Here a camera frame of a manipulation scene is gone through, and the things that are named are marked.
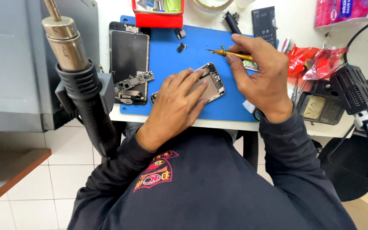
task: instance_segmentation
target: blue silicone mat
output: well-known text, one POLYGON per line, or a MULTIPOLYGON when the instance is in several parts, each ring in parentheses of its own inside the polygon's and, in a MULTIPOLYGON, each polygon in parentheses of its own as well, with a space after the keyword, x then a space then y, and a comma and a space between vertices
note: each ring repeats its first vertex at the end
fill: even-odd
MULTIPOLYGON (((121 16, 120 21, 135 24, 135 18, 131 16, 121 16)), ((148 69, 153 72, 154 80, 148 82, 148 97, 160 89, 167 76, 189 67, 196 70, 212 62, 221 76, 225 94, 208 103, 198 118, 258 122, 242 105, 245 98, 237 89, 226 59, 220 55, 212 55, 205 50, 218 50, 221 49, 221 45, 224 45, 225 48, 233 45, 231 33, 187 25, 184 25, 183 29, 187 35, 180 40, 177 39, 173 29, 151 29, 148 69), (180 43, 187 45, 187 48, 181 53, 177 51, 180 43)), ((151 108, 150 101, 145 106, 120 104, 120 112, 124 114, 149 115, 151 108)))

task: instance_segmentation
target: screwdriver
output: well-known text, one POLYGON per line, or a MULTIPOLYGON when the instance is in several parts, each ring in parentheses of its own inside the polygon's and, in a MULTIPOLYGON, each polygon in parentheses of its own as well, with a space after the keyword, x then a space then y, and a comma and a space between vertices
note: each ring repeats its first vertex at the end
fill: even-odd
POLYGON ((239 57, 240 59, 248 60, 248 61, 253 62, 253 58, 251 57, 251 55, 237 54, 237 53, 230 52, 228 50, 208 50, 208 51, 210 51, 210 53, 212 53, 212 54, 218 54, 218 55, 221 55, 221 56, 224 56, 224 57, 226 57, 227 55, 235 55, 235 56, 239 57))

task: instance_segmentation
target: hand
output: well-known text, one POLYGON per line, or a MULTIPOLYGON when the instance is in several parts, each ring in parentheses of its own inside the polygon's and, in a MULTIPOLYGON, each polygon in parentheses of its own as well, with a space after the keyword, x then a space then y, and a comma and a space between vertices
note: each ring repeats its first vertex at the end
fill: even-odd
POLYGON ((207 89, 207 80, 186 95, 203 73, 202 69, 193 71, 190 68, 164 80, 150 116, 136 133, 141 147, 157 150, 194 124, 204 105, 209 102, 209 99, 200 99, 207 89))
POLYGON ((238 90, 259 108, 270 122, 282 122, 290 117, 293 103, 288 97, 289 59, 262 38, 233 34, 235 45, 229 51, 250 54, 258 64, 259 73, 248 76, 242 60, 228 55, 238 90))

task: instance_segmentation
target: person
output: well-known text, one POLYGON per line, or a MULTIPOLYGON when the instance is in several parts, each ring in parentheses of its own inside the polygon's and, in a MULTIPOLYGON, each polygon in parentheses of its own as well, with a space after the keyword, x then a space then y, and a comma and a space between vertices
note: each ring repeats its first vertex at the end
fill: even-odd
POLYGON ((207 100, 202 71, 168 76, 147 121, 81 188, 68 229, 355 229, 316 158, 287 93, 288 58, 261 38, 233 34, 232 52, 251 54, 248 76, 228 55, 238 90, 261 111, 263 179, 222 129, 190 127, 207 100))

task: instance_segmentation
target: black sweatshirt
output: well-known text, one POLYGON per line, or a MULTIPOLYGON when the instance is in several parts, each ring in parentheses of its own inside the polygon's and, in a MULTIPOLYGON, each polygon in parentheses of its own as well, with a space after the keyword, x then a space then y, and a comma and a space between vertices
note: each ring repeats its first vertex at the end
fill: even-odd
POLYGON ((223 130, 189 128, 156 152, 134 135, 79 190, 68 229, 355 229, 303 118, 259 132, 274 186, 223 130))

